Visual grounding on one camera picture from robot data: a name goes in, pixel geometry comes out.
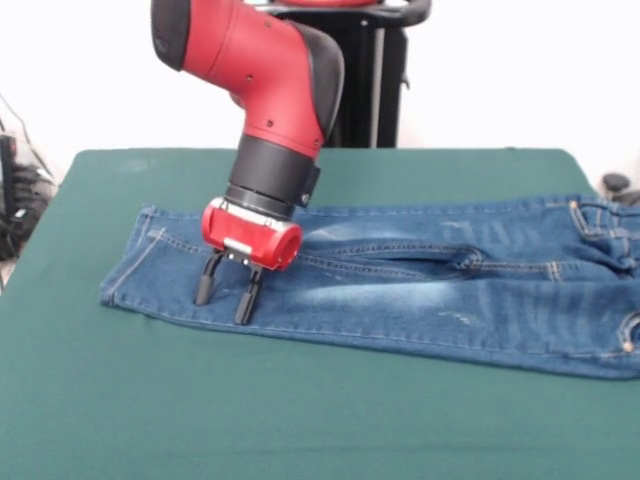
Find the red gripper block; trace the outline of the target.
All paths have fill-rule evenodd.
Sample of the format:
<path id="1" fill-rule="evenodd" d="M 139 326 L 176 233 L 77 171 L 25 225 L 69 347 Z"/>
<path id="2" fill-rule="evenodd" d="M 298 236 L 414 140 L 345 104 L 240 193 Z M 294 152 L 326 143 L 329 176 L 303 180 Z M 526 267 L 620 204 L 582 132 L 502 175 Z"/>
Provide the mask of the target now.
<path id="1" fill-rule="evenodd" d="M 204 209 L 201 230 L 204 241 L 217 249 L 205 263 L 194 304 L 203 306 L 211 301 L 216 270 L 226 251 L 242 255 L 249 262 L 249 284 L 239 301 L 234 323 L 248 325 L 262 289 L 265 268 L 284 270 L 292 263 L 302 244 L 302 229 L 291 221 L 276 220 L 217 197 Z"/>

